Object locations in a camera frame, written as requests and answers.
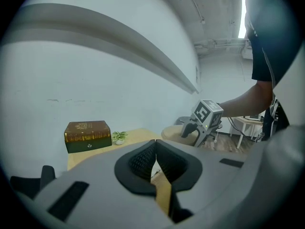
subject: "table leg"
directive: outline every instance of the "table leg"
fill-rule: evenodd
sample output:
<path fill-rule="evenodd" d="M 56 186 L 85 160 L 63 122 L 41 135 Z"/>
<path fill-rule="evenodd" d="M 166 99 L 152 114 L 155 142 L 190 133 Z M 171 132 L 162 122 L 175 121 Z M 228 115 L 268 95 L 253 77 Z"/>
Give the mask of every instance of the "table leg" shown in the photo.
<path fill-rule="evenodd" d="M 253 124 L 253 125 L 252 125 L 252 131 L 251 131 L 251 139 L 252 139 L 253 136 L 254 136 L 254 129 L 255 129 L 255 125 Z"/>
<path fill-rule="evenodd" d="M 230 128 L 230 137 L 232 137 L 232 132 L 233 132 L 233 127 L 231 126 L 231 128 Z"/>
<path fill-rule="evenodd" d="M 243 123 L 242 133 L 244 133 L 245 129 L 246 129 L 246 123 Z M 238 141 L 238 144 L 237 144 L 237 147 L 236 147 L 237 149 L 239 149 L 240 144 L 242 143 L 242 139 L 243 139 L 243 135 L 240 134 L 239 141 Z"/>

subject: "cable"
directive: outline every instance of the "cable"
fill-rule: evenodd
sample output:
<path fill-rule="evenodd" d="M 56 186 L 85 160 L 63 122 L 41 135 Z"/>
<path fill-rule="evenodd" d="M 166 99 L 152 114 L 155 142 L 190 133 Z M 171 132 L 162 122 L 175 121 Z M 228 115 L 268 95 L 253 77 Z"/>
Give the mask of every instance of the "cable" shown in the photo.
<path fill-rule="evenodd" d="M 257 142 L 258 142 L 259 140 L 261 140 L 264 136 L 265 136 L 265 133 L 264 133 L 264 132 L 261 132 L 261 133 L 257 136 L 255 142 L 257 143 Z"/>
<path fill-rule="evenodd" d="M 201 22 L 204 21 L 204 16 L 201 15 L 200 11 L 199 11 L 199 8 L 197 6 L 197 3 L 195 2 L 195 0 L 192 0 L 193 1 L 193 4 L 195 5 L 196 9 L 197 9 L 197 12 L 198 12 L 198 15 L 201 19 Z"/>
<path fill-rule="evenodd" d="M 251 142 L 255 142 L 254 140 L 248 138 L 241 130 L 239 130 L 239 129 L 237 128 L 237 126 L 234 126 L 235 124 L 234 124 L 234 122 L 233 122 L 233 120 L 232 120 L 231 117 L 228 117 L 228 120 L 229 120 L 231 126 L 232 126 L 236 131 L 240 132 L 241 135 L 243 135 L 246 139 L 250 140 Z"/>
<path fill-rule="evenodd" d="M 217 131 L 216 138 L 214 139 L 214 143 L 217 143 L 217 137 L 218 137 L 218 131 Z"/>
<path fill-rule="evenodd" d="M 216 138 L 214 135 L 212 135 L 212 134 L 209 134 L 209 136 L 212 136 L 214 139 Z"/>

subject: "black rubber strip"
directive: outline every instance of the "black rubber strip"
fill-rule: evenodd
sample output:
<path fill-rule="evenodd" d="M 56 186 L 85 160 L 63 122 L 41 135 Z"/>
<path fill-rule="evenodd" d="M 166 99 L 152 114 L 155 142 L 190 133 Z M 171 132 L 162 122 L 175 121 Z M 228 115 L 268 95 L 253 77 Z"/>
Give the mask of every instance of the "black rubber strip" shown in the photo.
<path fill-rule="evenodd" d="M 199 159 L 162 140 L 156 140 L 156 154 L 174 192 L 191 189 L 201 176 L 203 167 Z"/>
<path fill-rule="evenodd" d="M 75 205 L 87 190 L 89 184 L 82 181 L 76 181 L 68 190 L 49 208 L 48 212 L 65 221 L 69 214 L 73 211 Z"/>
<path fill-rule="evenodd" d="M 171 199 L 170 199 L 170 207 L 168 216 L 172 219 L 174 223 L 179 223 L 189 217 L 191 217 L 193 213 L 188 209 L 181 208 L 180 203 L 178 201 L 177 195 L 175 192 L 171 191 Z"/>
<path fill-rule="evenodd" d="M 55 171 L 52 166 L 43 166 L 40 178 L 40 190 L 55 179 Z"/>
<path fill-rule="evenodd" d="M 237 168 L 241 168 L 244 164 L 241 161 L 236 161 L 236 160 L 232 160 L 232 159 L 228 159 L 228 158 L 223 158 L 221 161 L 219 161 L 219 163 L 223 163 L 228 166 L 234 166 Z"/>
<path fill-rule="evenodd" d="M 155 140 L 151 140 L 119 158 L 114 174 L 130 192 L 156 197 L 156 187 L 150 183 L 155 161 Z"/>

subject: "white wall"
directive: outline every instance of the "white wall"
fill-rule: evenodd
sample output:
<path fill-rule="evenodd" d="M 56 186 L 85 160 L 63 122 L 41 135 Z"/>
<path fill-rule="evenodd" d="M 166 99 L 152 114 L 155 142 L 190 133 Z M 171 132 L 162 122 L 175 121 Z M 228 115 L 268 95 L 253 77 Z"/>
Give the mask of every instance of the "white wall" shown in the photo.
<path fill-rule="evenodd" d="M 67 167 L 71 121 L 105 120 L 111 131 L 161 133 L 189 115 L 192 95 L 104 52 L 59 42 L 17 42 L 1 51 L 1 162 L 7 175 L 56 175 Z"/>
<path fill-rule="evenodd" d="M 193 0 L 168 0 L 181 18 L 193 43 L 208 39 L 237 38 L 240 27 L 242 0 L 194 0 L 205 24 L 201 24 Z"/>
<path fill-rule="evenodd" d="M 245 93 L 256 83 L 251 79 L 252 63 L 252 60 L 245 60 L 240 55 L 230 53 L 201 59 L 200 98 L 222 103 Z M 230 133 L 231 125 L 227 118 L 222 118 L 222 124 L 223 127 L 219 131 Z M 239 122 L 236 122 L 236 125 L 242 129 Z M 247 125 L 245 134 L 251 135 L 250 132 L 251 128 Z"/>
<path fill-rule="evenodd" d="M 198 58 L 179 17 L 165 0 L 28 0 L 90 9 L 132 28 L 158 47 L 196 87 Z"/>

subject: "black sleeve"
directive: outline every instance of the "black sleeve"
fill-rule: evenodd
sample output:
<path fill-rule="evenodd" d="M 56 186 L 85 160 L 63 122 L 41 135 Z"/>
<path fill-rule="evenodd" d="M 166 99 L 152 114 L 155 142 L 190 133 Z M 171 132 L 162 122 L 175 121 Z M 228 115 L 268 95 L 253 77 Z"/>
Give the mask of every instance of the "black sleeve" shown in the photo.
<path fill-rule="evenodd" d="M 272 78 L 270 70 L 266 63 L 259 38 L 254 34 L 254 31 L 247 31 L 247 36 L 250 39 L 253 54 L 252 79 L 263 82 L 271 82 Z"/>
<path fill-rule="evenodd" d="M 264 55 L 261 50 L 263 48 L 270 62 L 275 84 L 277 84 L 300 49 L 303 40 L 301 28 L 285 0 L 246 0 L 246 6 L 255 34 L 258 35 L 251 42 L 255 58 L 253 79 L 257 79 L 267 71 L 267 67 L 260 65 L 260 62 L 263 62 L 261 60 Z"/>

